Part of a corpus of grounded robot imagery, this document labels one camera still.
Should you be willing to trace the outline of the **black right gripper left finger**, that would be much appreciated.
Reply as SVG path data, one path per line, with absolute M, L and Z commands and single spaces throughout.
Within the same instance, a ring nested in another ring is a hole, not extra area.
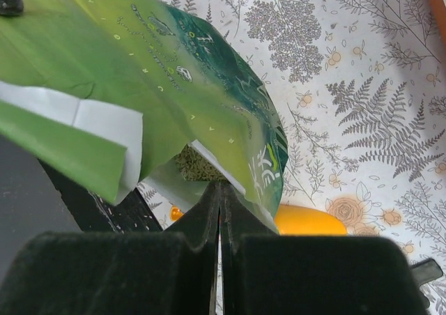
M 161 232 L 43 233 L 13 260 L 2 314 L 214 314 L 220 184 Z

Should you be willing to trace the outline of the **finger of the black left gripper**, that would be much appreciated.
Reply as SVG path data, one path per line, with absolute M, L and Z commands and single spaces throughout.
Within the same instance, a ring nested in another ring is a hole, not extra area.
M 0 0 L 1 16 L 20 16 L 24 12 L 23 0 Z

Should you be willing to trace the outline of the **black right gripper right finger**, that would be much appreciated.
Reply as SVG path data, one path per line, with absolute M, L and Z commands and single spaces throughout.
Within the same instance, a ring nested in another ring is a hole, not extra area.
M 278 236 L 219 186 L 225 314 L 425 314 L 387 238 Z

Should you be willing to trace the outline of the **yellow plastic litter scoop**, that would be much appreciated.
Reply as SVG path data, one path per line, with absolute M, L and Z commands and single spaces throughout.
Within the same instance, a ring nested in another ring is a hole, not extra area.
M 229 221 L 236 231 L 268 233 L 281 236 L 344 236 L 346 227 L 335 217 L 319 210 L 281 205 L 275 218 L 261 214 L 257 217 L 243 205 L 229 210 Z M 206 230 L 209 222 L 216 222 L 217 211 L 212 205 L 196 205 L 179 217 L 167 231 L 197 232 Z

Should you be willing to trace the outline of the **green cat litter bag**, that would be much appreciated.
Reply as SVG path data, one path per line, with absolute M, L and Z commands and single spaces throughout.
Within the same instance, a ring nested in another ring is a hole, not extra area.
M 1 16 L 1 133 L 117 205 L 182 210 L 226 180 L 275 218 L 288 160 L 263 82 L 207 21 L 157 0 L 23 0 Z

